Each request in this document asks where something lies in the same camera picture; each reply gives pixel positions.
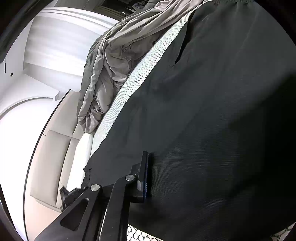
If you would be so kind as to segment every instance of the crumpled blanket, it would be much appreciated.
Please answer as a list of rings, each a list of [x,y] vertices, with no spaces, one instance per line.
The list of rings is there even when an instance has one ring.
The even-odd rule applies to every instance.
[[[87,56],[77,118],[84,132],[99,125],[121,86],[166,28],[202,0],[164,0],[119,21],[99,37]]]

